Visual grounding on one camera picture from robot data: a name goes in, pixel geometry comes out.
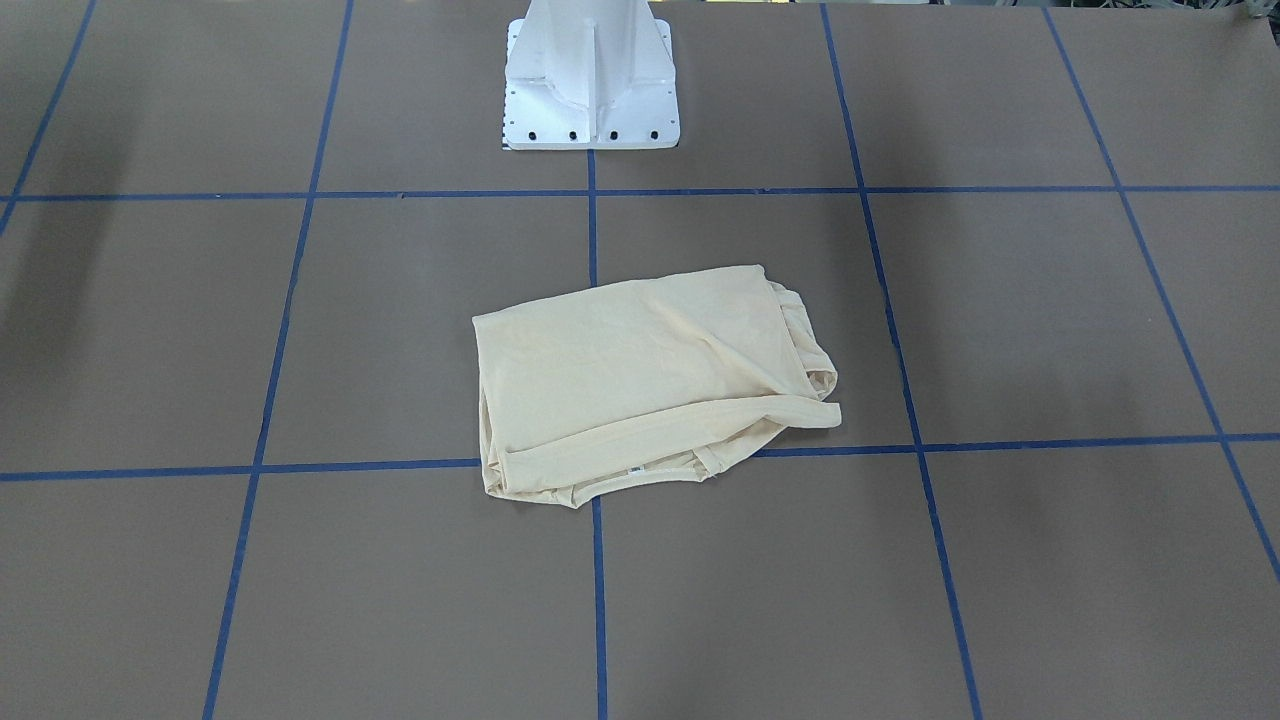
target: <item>blue tape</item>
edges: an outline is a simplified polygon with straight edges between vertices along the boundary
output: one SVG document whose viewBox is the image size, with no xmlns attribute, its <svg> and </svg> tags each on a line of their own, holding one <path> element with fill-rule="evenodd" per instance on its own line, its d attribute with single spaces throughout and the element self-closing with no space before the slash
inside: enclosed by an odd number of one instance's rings
<svg viewBox="0 0 1280 720">
<path fill-rule="evenodd" d="M 1181 347 L 1187 368 L 1190 370 L 1192 378 L 1196 380 L 1196 389 L 1199 391 L 1201 400 L 1204 404 L 1204 411 L 1208 414 L 1210 423 L 1213 425 L 1217 441 L 1222 446 L 1222 455 L 1226 456 L 1226 464 L 1231 469 L 1231 475 L 1235 478 L 1235 484 L 1240 491 L 1240 497 L 1244 500 L 1244 506 L 1249 512 L 1249 518 L 1253 520 L 1253 528 L 1258 533 L 1258 541 L 1262 543 L 1262 550 L 1266 553 L 1267 560 L 1271 562 L 1271 570 L 1275 573 L 1276 580 L 1280 582 L 1280 557 L 1276 557 L 1275 546 L 1271 544 L 1271 537 L 1267 534 L 1266 525 L 1262 524 L 1262 516 L 1258 514 L 1258 509 L 1253 502 L 1253 495 L 1249 492 L 1248 483 L 1244 482 L 1244 475 L 1240 473 L 1240 466 L 1235 460 L 1235 452 L 1231 451 L 1231 443 L 1222 429 L 1222 421 L 1217 415 L 1217 410 L 1213 407 L 1213 400 L 1210 397 L 1208 387 L 1204 384 L 1204 378 L 1201 375 L 1194 355 L 1192 355 L 1190 343 L 1183 333 L 1181 323 L 1178 322 L 1178 314 L 1174 313 L 1174 304 L 1169 299 L 1165 283 L 1160 279 L 1160 272 L 1156 269 L 1156 260 L 1151 255 L 1151 249 L 1147 246 L 1147 238 L 1143 236 L 1142 227 L 1138 224 L 1138 217 L 1134 214 L 1133 205 L 1129 202 L 1129 193 L 1120 182 L 1120 174 L 1116 172 L 1115 163 L 1111 160 L 1111 152 L 1107 150 L 1106 141 L 1102 140 L 1102 131 L 1098 128 L 1098 122 L 1093 115 L 1093 110 L 1089 108 L 1089 101 L 1084 96 L 1084 88 L 1080 86 L 1080 79 L 1076 77 L 1075 68 L 1071 65 L 1071 58 L 1066 53 L 1066 46 L 1062 44 L 1062 37 L 1057 32 L 1057 26 L 1053 24 L 1053 15 L 1048 12 L 1048 8 L 1041 8 L 1041 13 L 1044 15 L 1044 22 L 1048 24 L 1050 33 L 1053 36 L 1053 44 L 1057 45 L 1059 55 L 1062 56 L 1062 65 L 1066 68 L 1066 74 L 1071 78 L 1071 87 L 1075 88 L 1075 95 L 1080 100 L 1080 108 L 1084 110 L 1084 117 L 1089 120 L 1089 128 L 1093 129 L 1093 138 L 1097 141 L 1098 150 L 1102 152 L 1102 159 L 1106 161 L 1107 172 L 1111 173 L 1111 181 L 1115 183 L 1115 191 L 1120 195 L 1120 202 L 1124 205 L 1125 215 L 1129 218 L 1129 227 L 1133 229 L 1133 236 L 1138 241 L 1138 249 L 1142 251 L 1142 258 L 1147 263 L 1147 272 L 1151 274 L 1151 281 L 1155 283 L 1156 292 L 1160 295 L 1160 302 L 1165 307 L 1165 315 L 1169 316 L 1169 324 L 1172 325 L 1174 336 L 1178 337 L 1178 345 Z"/>
<path fill-rule="evenodd" d="M 58 101 L 63 99 L 63 91 L 67 90 L 67 79 L 72 77 L 72 68 L 76 67 L 76 59 L 79 58 L 81 47 L 84 45 L 84 33 L 88 31 L 88 22 L 93 18 L 93 9 L 96 6 L 97 0 L 88 0 L 88 5 L 84 6 L 84 17 L 81 18 L 79 29 L 76 31 L 76 40 L 72 42 L 72 50 L 67 55 L 63 73 L 58 76 L 58 85 L 54 86 L 54 94 L 49 97 L 45 114 L 40 118 L 40 124 L 36 126 L 36 137 L 31 140 L 31 147 L 27 149 L 22 169 L 18 170 L 18 179 L 13 183 L 13 192 L 9 193 L 4 204 L 4 211 L 0 213 L 0 234 L 4 234 L 4 229 L 9 227 L 9 218 L 13 217 L 15 201 L 22 195 L 22 187 L 27 184 L 27 176 L 31 174 L 36 154 L 40 152 L 40 143 L 45 141 L 45 132 L 49 131 L 49 123 L 54 119 L 54 110 L 58 109 Z"/>
<path fill-rule="evenodd" d="M 876 237 L 876 222 L 872 218 L 870 197 L 867 193 L 867 182 L 863 177 L 863 165 L 858 155 L 858 141 L 854 136 L 852 117 L 849 111 L 849 101 L 845 97 L 845 81 L 840 72 L 840 58 L 836 54 L 836 41 L 831 32 L 831 18 L 827 4 L 820 6 L 822 29 L 827 38 L 827 54 L 831 58 L 831 70 L 836 82 L 836 95 L 840 99 L 840 111 L 845 120 L 845 136 L 849 141 L 849 156 L 854 165 L 854 178 L 858 182 L 858 197 L 863 206 L 863 219 L 867 223 L 867 240 L 870 243 L 872 259 L 876 264 L 876 279 L 881 286 L 881 295 L 884 301 L 884 320 L 888 324 L 890 340 L 893 343 L 893 352 L 897 356 L 897 369 L 902 379 L 902 401 L 906 405 L 906 418 L 911 427 L 911 442 L 915 451 L 916 465 L 920 470 L 920 484 L 924 488 L 924 500 L 928 505 L 929 524 L 933 528 L 933 543 L 938 553 L 938 565 L 942 570 L 942 583 L 947 593 L 947 606 L 951 610 L 951 625 L 956 635 L 956 647 L 960 652 L 960 664 L 964 670 L 965 685 L 969 691 L 969 707 L 974 720 L 982 720 L 982 702 L 978 697 L 978 683 L 974 678 L 973 661 L 969 656 L 969 641 L 964 630 L 964 620 L 960 616 L 960 601 L 956 594 L 955 580 L 951 574 L 951 559 L 947 553 L 946 538 L 942 534 L 942 520 L 938 516 L 937 501 L 933 496 L 933 480 L 929 478 L 929 464 L 924 454 L 924 443 L 920 438 L 920 423 L 915 413 L 915 401 L 911 397 L 911 382 L 906 372 L 906 356 L 902 352 L 902 343 L 897 333 L 897 320 L 893 318 L 893 300 L 890 295 L 888 278 L 884 274 L 884 263 L 881 258 L 879 242 Z"/>
<path fill-rule="evenodd" d="M 351 13 L 355 0 L 347 0 L 342 17 L 342 32 L 338 35 L 338 53 L 333 61 L 333 74 L 329 79 L 329 96 L 325 99 L 324 119 L 320 123 L 320 137 L 316 140 L 315 163 L 311 168 L 311 186 L 307 190 L 306 208 L 302 210 L 302 227 L 298 229 L 298 242 L 293 252 L 293 266 L 289 270 L 289 290 L 284 296 L 284 309 L 280 313 L 280 332 L 275 341 L 275 356 L 271 360 L 271 377 L 266 387 L 266 400 L 262 402 L 262 427 L 257 436 L 257 448 L 253 451 L 253 464 L 261 465 L 266 455 L 266 438 L 271 428 L 271 411 L 275 406 L 275 393 L 280 382 L 280 368 L 284 364 L 284 346 L 289 336 L 289 314 L 293 307 L 293 293 L 298 286 L 298 272 L 302 255 L 306 251 L 307 233 L 311 228 L 311 211 L 315 206 L 315 192 L 320 184 L 320 168 L 324 164 L 325 143 L 329 138 L 329 126 L 333 120 L 333 106 L 338 99 L 338 85 L 342 78 L 342 61 L 347 53 L 347 35 L 351 31 Z M 244 493 L 244 511 L 241 516 L 239 536 L 236 539 L 236 555 L 232 560 L 230 579 L 227 584 L 227 601 L 223 605 L 223 619 L 218 628 L 218 644 L 214 650 L 214 662 L 209 671 L 209 689 L 205 693 L 204 720 L 212 720 L 218 705 L 218 688 L 221 683 L 223 661 L 227 657 L 227 641 L 230 637 L 232 618 L 236 612 L 236 594 L 239 589 L 241 569 L 244 565 L 244 550 L 248 544 L 248 532 L 253 521 L 253 503 L 257 498 L 259 473 L 250 475 Z"/>
<path fill-rule="evenodd" d="M 163 202 L 174 200 L 306 200 L 306 192 L 125 192 L 23 195 L 18 202 Z"/>
<path fill-rule="evenodd" d="M 1217 436 L 1156 436 L 1108 437 L 1076 439 L 1024 439 L 996 442 L 936 442 L 925 443 L 925 452 L 982 452 L 991 450 L 1055 450 L 1075 447 L 1137 447 L 1148 445 L 1203 445 L 1216 443 Z"/>
<path fill-rule="evenodd" d="M 765 447 L 751 457 L 823 457 L 832 455 L 909 455 L 914 445 L 863 445 L 844 447 Z"/>
<path fill-rule="evenodd" d="M 596 224 L 595 200 L 599 191 L 595 187 L 595 150 L 586 151 L 586 268 L 591 287 L 599 284 L 598 254 L 596 254 Z"/>
<path fill-rule="evenodd" d="M 868 187 L 870 195 L 948 195 L 969 192 L 1114 192 L 1110 184 L 956 184 L 922 187 Z"/>
<path fill-rule="evenodd" d="M 1115 192 L 1114 184 L 882 186 L 868 195 Z M 1280 192 L 1280 184 L 1147 184 L 1126 192 Z M 718 195 L 858 195 L 856 187 L 672 187 L 596 190 L 598 197 L 696 197 Z M 315 192 L 125 192 L 3 196 L 0 202 L 159 202 L 174 200 L 407 200 L 431 197 L 588 197 L 590 190 L 317 190 Z"/>
<path fill-rule="evenodd" d="M 586 151 L 586 266 L 591 287 L 599 284 L 599 254 L 596 251 L 596 213 L 595 200 L 599 195 L 595 183 L 595 150 Z M 602 501 L 591 498 L 591 557 L 595 578 L 595 714 L 598 720 L 609 717 L 609 652 L 604 612 L 604 528 L 602 524 Z"/>
<path fill-rule="evenodd" d="M 1126 184 L 1125 192 L 1280 192 L 1280 184 Z"/>
<path fill-rule="evenodd" d="M 1280 442 L 1280 433 L 1236 433 L 1229 442 Z M 1217 436 L 1152 436 L 1103 437 L 1071 439 L 1015 439 L 988 442 L 936 442 L 920 448 L 929 455 L 948 452 L 1053 450 L 1084 447 L 1138 447 L 1170 445 L 1216 445 Z M 914 445 L 855 445 L 835 447 L 765 447 L 753 457 L 823 457 L 847 455 L 910 455 Z M 32 470 L 0 473 L 0 483 L 45 480 L 102 480 L 129 478 L 184 478 L 204 475 L 287 475 L 294 473 L 366 473 L 380 470 L 434 470 L 445 468 L 479 468 L 479 457 L 443 457 L 420 460 L 365 460 L 348 462 L 276 462 L 261 465 L 197 465 L 180 468 L 110 468 L 97 470 Z"/>
<path fill-rule="evenodd" d="M 600 498 L 591 498 L 591 556 L 595 574 L 595 715 L 609 717 L 609 664 L 604 612 L 604 528 Z"/>
</svg>

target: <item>beige shirt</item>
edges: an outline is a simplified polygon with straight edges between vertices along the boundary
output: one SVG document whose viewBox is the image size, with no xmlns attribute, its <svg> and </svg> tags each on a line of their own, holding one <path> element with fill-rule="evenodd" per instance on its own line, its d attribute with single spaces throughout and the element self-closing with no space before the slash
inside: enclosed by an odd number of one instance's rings
<svg viewBox="0 0 1280 720">
<path fill-rule="evenodd" d="M 836 369 L 759 265 L 628 281 L 474 318 L 494 497 L 580 507 L 703 480 L 783 428 L 832 428 Z"/>
</svg>

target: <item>blue tape line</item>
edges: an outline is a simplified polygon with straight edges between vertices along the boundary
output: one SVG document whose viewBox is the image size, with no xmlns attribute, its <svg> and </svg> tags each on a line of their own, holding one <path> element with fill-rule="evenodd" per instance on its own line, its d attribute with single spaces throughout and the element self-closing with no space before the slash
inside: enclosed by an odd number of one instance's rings
<svg viewBox="0 0 1280 720">
<path fill-rule="evenodd" d="M 1044 15 L 1044 22 L 1048 24 L 1050 33 L 1053 36 L 1053 44 L 1057 45 L 1059 55 L 1062 56 L 1062 65 L 1066 68 L 1066 74 L 1071 78 L 1071 87 L 1075 88 L 1075 95 L 1080 100 L 1080 108 L 1084 110 L 1084 117 L 1089 120 L 1089 128 L 1093 129 L 1093 138 L 1098 143 L 1098 150 L 1101 150 L 1102 159 L 1106 161 L 1107 172 L 1111 173 L 1111 181 L 1115 183 L 1115 190 L 1120 195 L 1120 202 L 1124 205 L 1125 215 L 1129 218 L 1129 227 L 1133 229 L 1133 236 L 1138 241 L 1138 249 L 1142 251 L 1142 258 L 1147 263 L 1147 272 L 1151 273 L 1151 281 L 1155 283 L 1156 292 L 1160 295 L 1160 302 L 1164 305 L 1165 314 L 1169 316 L 1169 324 L 1172 325 L 1174 334 L 1178 337 L 1178 345 L 1181 347 L 1183 359 L 1187 360 L 1187 368 L 1190 370 L 1192 378 L 1196 380 L 1196 389 L 1199 391 L 1201 400 L 1204 402 L 1204 411 L 1208 413 L 1210 423 L 1212 423 L 1213 432 L 1217 436 L 1219 443 L 1222 446 L 1222 454 L 1226 456 L 1226 464 L 1231 468 L 1231 475 L 1235 478 L 1235 484 L 1240 491 L 1240 497 L 1244 500 L 1244 506 L 1248 509 L 1249 518 L 1253 520 L 1253 528 L 1257 530 L 1258 539 L 1262 542 L 1262 550 L 1266 552 L 1267 560 L 1271 561 L 1271 570 L 1275 573 L 1276 580 L 1280 582 L 1280 557 L 1276 557 L 1275 546 L 1271 544 L 1271 537 L 1267 534 L 1266 525 L 1262 524 L 1262 516 L 1258 514 L 1258 509 L 1253 502 L 1253 493 L 1249 492 L 1248 483 L 1244 482 L 1240 466 L 1235 461 L 1235 452 L 1231 451 L 1231 443 L 1222 429 L 1222 421 L 1217 415 L 1217 410 L 1213 407 L 1213 400 L 1208 395 L 1208 387 L 1204 384 L 1204 378 L 1201 375 L 1199 366 L 1196 364 L 1196 357 L 1192 355 L 1192 347 L 1187 341 L 1187 336 L 1183 333 L 1183 325 L 1178 322 L 1178 314 L 1174 313 L 1174 304 L 1170 301 L 1169 293 L 1165 291 L 1164 281 L 1160 279 L 1160 272 L 1156 269 L 1156 260 L 1151 255 L 1151 249 L 1147 246 L 1147 238 L 1143 236 L 1142 227 L 1138 224 L 1138 217 L 1134 214 L 1133 205 L 1129 202 L 1129 195 L 1125 192 L 1125 187 L 1120 182 L 1120 174 L 1116 172 L 1115 163 L 1111 160 L 1111 152 L 1107 150 L 1107 143 L 1102 140 L 1102 131 L 1098 128 L 1098 122 L 1093 117 L 1089 101 L 1084 97 L 1084 88 L 1080 87 L 1080 79 L 1076 77 L 1075 68 L 1071 65 L 1071 58 L 1066 53 L 1066 46 L 1062 44 L 1062 37 L 1057 32 L 1057 26 L 1053 24 L 1053 17 L 1050 14 L 1048 8 L 1041 8 L 1041 13 Z"/>
<path fill-rule="evenodd" d="M 1234 433 L 1229 442 L 1280 442 L 1280 433 Z M 1105 437 L 1074 439 L 1015 439 L 989 442 L 924 443 L 929 455 L 948 452 L 1055 450 L 1084 447 L 1140 447 L 1170 445 L 1216 445 L 1217 436 L 1153 436 Z M 845 455 L 910 455 L 914 445 L 855 445 L 836 447 L 765 447 L 753 457 L 822 457 Z M 129 478 L 187 478 L 204 475 L 287 475 L 293 473 L 364 473 L 379 470 L 435 470 L 447 468 L 479 468 L 479 457 L 444 457 L 422 460 L 364 460 L 347 462 L 275 462 L 262 465 L 197 465 L 180 468 L 111 468 L 100 470 L 29 470 L 0 473 L 0 483 L 45 480 L 105 480 Z"/>
<path fill-rule="evenodd" d="M 604 197 L 666 197 L 699 195 L 852 195 L 856 187 L 668 187 L 598 190 Z"/>
<path fill-rule="evenodd" d="M 924 443 L 920 438 L 920 423 L 915 413 L 915 401 L 911 397 L 911 382 L 906 372 L 906 356 L 902 352 L 902 343 L 897 333 L 897 320 L 893 318 L 893 301 L 890 295 L 888 278 L 884 274 L 884 263 L 881 258 L 879 241 L 876 236 L 876 222 L 872 217 L 870 197 L 867 193 L 867 182 L 863 177 L 863 165 L 858 154 L 858 141 L 854 136 L 852 117 L 849 111 L 849 101 L 845 97 L 845 81 L 840 72 L 840 58 L 836 54 L 836 41 L 831 32 L 831 18 L 827 4 L 819 5 L 822 12 L 822 28 L 827 38 L 827 54 L 831 56 L 831 70 L 836 82 L 836 94 L 840 99 L 840 111 L 845 120 L 845 136 L 849 141 L 849 155 L 854 164 L 854 177 L 858 182 L 858 197 L 863 206 L 863 219 L 867 223 L 867 240 L 870 243 L 872 259 L 876 263 L 876 279 L 881 286 L 881 295 L 884 301 L 884 320 L 888 324 L 890 340 L 893 343 L 893 352 L 897 355 L 897 369 L 902 379 L 902 401 L 906 405 L 906 418 L 911 425 L 911 442 L 915 451 L 916 465 L 920 470 L 920 484 L 924 488 L 924 500 L 928 505 L 929 524 L 933 528 L 933 543 L 938 553 L 938 565 L 942 570 L 942 583 L 947 593 L 947 605 L 951 610 L 951 624 L 956 635 L 956 647 L 960 652 L 960 664 L 964 669 L 965 685 L 969 691 L 969 707 L 974 720 L 982 720 L 982 702 L 978 697 L 978 683 L 974 678 L 973 661 L 969 656 L 969 641 L 964 630 L 964 620 L 960 616 L 960 601 L 956 594 L 955 580 L 951 574 L 951 559 L 947 553 L 946 538 L 942 534 L 942 520 L 938 516 L 937 500 L 933 496 L 933 480 L 929 478 L 929 464 L 924 454 Z"/>
<path fill-rule="evenodd" d="M 257 500 L 257 475 L 250 475 L 244 488 L 244 509 L 241 511 L 241 527 L 236 534 L 236 553 L 232 556 L 232 573 L 227 583 L 227 598 L 223 601 L 223 618 L 218 623 L 218 646 L 214 650 L 214 665 L 209 671 L 209 691 L 205 693 L 204 720 L 212 720 L 214 705 L 218 702 L 218 687 L 223 679 L 223 659 L 227 656 L 227 638 L 232 632 L 232 614 L 236 611 L 236 593 L 239 592 L 241 569 L 244 566 L 244 548 L 248 546 L 248 528 L 253 521 L 253 503 Z"/>
<path fill-rule="evenodd" d="M 591 553 L 595 571 L 595 715 L 609 717 L 609 664 L 604 612 L 604 528 L 600 498 L 591 498 Z"/>
<path fill-rule="evenodd" d="M 264 475 L 291 473 L 364 473 L 378 470 L 440 470 L 445 468 L 479 468 L 479 457 L 445 457 L 440 460 L 367 460 L 356 462 L 278 462 L 262 465 Z"/>
<path fill-rule="evenodd" d="M 1280 433 L 1230 433 L 1228 442 L 1280 442 Z"/>
<path fill-rule="evenodd" d="M 599 195 L 595 183 L 595 150 L 586 151 L 586 266 L 591 287 L 599 284 L 599 254 L 596 252 L 595 200 Z M 609 652 L 604 612 L 604 527 L 600 519 L 602 501 L 591 498 L 591 556 L 595 577 L 595 715 L 598 720 L 609 717 Z"/>
<path fill-rule="evenodd" d="M 1115 192 L 1111 184 L 970 184 L 867 187 L 868 195 Z M 1126 192 L 1280 192 L 1280 184 L 1146 184 Z M 0 202 L 159 202 L 172 200 L 406 200 L 431 197 L 588 197 L 589 190 L 319 190 L 316 192 L 125 192 L 0 195 Z M 675 187 L 596 190 L 598 197 L 695 197 L 716 195 L 856 195 L 856 187 Z"/>
<path fill-rule="evenodd" d="M 479 468 L 479 457 L 435 460 L 364 460 L 348 462 L 275 462 L 262 465 L 197 465 L 188 468 L 113 468 L 105 470 L 32 470 L 0 473 L 0 483 L 50 480 L 109 480 L 140 478 L 195 478 L 207 475 L 288 475 L 296 473 L 369 473 L 380 470 L 439 470 Z"/>
<path fill-rule="evenodd" d="M 948 195 L 968 192 L 1114 192 L 1110 184 L 941 184 L 922 187 L 868 187 L 870 195 Z"/>
<path fill-rule="evenodd" d="M 596 225 L 595 225 L 595 200 L 599 191 L 595 188 L 595 150 L 586 151 L 586 266 L 591 287 L 599 284 L 598 255 L 596 255 Z"/>
<path fill-rule="evenodd" d="M 79 58 L 79 50 L 84 45 L 84 33 L 88 31 L 88 22 L 93 18 L 93 8 L 96 6 L 97 0 L 88 0 L 88 5 L 84 6 L 84 17 L 81 18 L 79 29 L 76 31 L 76 40 L 72 42 L 72 51 L 63 65 L 63 74 L 58 76 L 58 85 L 54 86 L 54 94 L 49 97 L 45 114 L 40 118 L 40 124 L 36 126 L 36 137 L 31 140 L 31 147 L 27 149 L 27 158 L 23 159 L 22 169 L 18 170 L 18 179 L 13 183 L 13 192 L 9 193 L 9 199 L 4 204 L 4 213 L 0 213 L 0 234 L 4 234 L 4 229 L 9 227 L 9 218 L 13 217 L 15 201 L 22 195 L 22 187 L 27 184 L 27 176 L 31 174 L 36 154 L 40 152 L 40 143 L 45 141 L 45 132 L 49 131 L 49 123 L 54 119 L 54 110 L 58 109 L 58 101 L 61 100 L 63 91 L 67 90 L 67 79 L 72 76 L 76 59 Z"/>
<path fill-rule="evenodd" d="M 1280 184 L 1126 184 L 1125 192 L 1280 192 Z"/>
<path fill-rule="evenodd" d="M 18 202 L 161 202 L 170 200 L 306 200 L 306 192 L 125 192 L 23 195 Z"/>
<path fill-rule="evenodd" d="M 252 465 L 210 465 L 197 468 L 114 468 L 105 470 L 33 470 L 0 473 L 0 483 L 50 480 L 113 480 L 132 478 L 196 478 L 207 475 L 247 475 Z"/>
<path fill-rule="evenodd" d="M 1076 447 L 1139 447 L 1149 445 L 1217 443 L 1217 436 L 1108 437 L 1078 439 L 1025 439 L 997 442 L 934 442 L 925 443 L 925 452 L 982 452 L 988 450 L 1056 450 Z"/>
<path fill-rule="evenodd" d="M 311 186 L 307 190 L 306 208 L 302 210 L 302 227 L 298 229 L 298 242 L 293 252 L 293 266 L 289 270 L 289 290 L 284 296 L 284 309 L 280 313 L 280 332 L 275 341 L 275 356 L 271 360 L 271 377 L 268 380 L 266 400 L 262 402 L 262 427 L 257 436 L 257 448 L 253 451 L 253 464 L 261 465 L 266 455 L 266 438 L 271 428 L 271 413 L 275 406 L 275 392 L 280 382 L 280 368 L 284 364 L 284 346 L 289 334 L 289 314 L 293 309 L 293 293 L 298 286 L 298 272 L 302 255 L 306 251 L 307 233 L 311 228 L 311 210 L 315 206 L 315 192 L 320 184 L 320 168 L 324 164 L 325 143 L 329 138 L 329 124 L 333 120 L 333 106 L 338 99 L 338 85 L 342 78 L 342 61 L 347 53 L 347 35 L 351 31 L 351 13 L 355 0 L 347 0 L 343 10 L 342 31 L 338 35 L 338 53 L 333 61 L 333 74 L 329 79 L 329 96 L 325 99 L 324 119 L 320 123 L 320 137 L 316 140 L 315 163 L 311 168 Z M 227 584 L 227 601 L 223 605 L 223 619 L 218 629 L 218 646 L 214 651 L 212 667 L 209 671 L 209 689 L 205 694 L 204 720 L 212 720 L 218 703 L 218 688 L 221 683 L 223 661 L 227 657 L 227 641 L 230 637 L 232 618 L 236 612 L 236 593 L 239 589 L 241 569 L 244 565 L 244 548 L 248 544 L 248 530 L 253 521 L 253 503 L 257 498 L 259 474 L 250 475 L 244 493 L 244 512 L 241 516 L 239 536 L 236 539 L 236 555 L 232 560 L 230 580 Z"/>
<path fill-rule="evenodd" d="M 751 457 L 823 457 L 831 455 L 906 455 L 914 445 L 863 445 L 844 447 L 765 447 Z"/>
<path fill-rule="evenodd" d="M 586 197 L 586 190 L 321 190 L 317 200 L 406 200 L 419 197 Z"/>
</svg>

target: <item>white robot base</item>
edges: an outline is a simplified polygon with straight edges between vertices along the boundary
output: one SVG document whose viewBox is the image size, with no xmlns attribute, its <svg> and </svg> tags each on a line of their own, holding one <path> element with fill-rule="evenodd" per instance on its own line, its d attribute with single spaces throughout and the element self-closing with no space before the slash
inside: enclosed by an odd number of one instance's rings
<svg viewBox="0 0 1280 720">
<path fill-rule="evenodd" d="M 644 0 L 532 0 L 507 31 L 503 146 L 657 150 L 680 141 L 671 26 Z"/>
</svg>

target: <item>cream cloth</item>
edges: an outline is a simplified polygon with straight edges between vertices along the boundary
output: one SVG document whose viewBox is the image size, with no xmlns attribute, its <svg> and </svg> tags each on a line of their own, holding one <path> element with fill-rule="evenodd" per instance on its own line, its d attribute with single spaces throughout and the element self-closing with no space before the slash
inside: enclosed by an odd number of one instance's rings
<svg viewBox="0 0 1280 720">
<path fill-rule="evenodd" d="M 833 428 L 836 369 L 759 265 L 630 281 L 474 318 L 494 497 L 580 507 L 703 480 L 783 428 Z"/>
</svg>

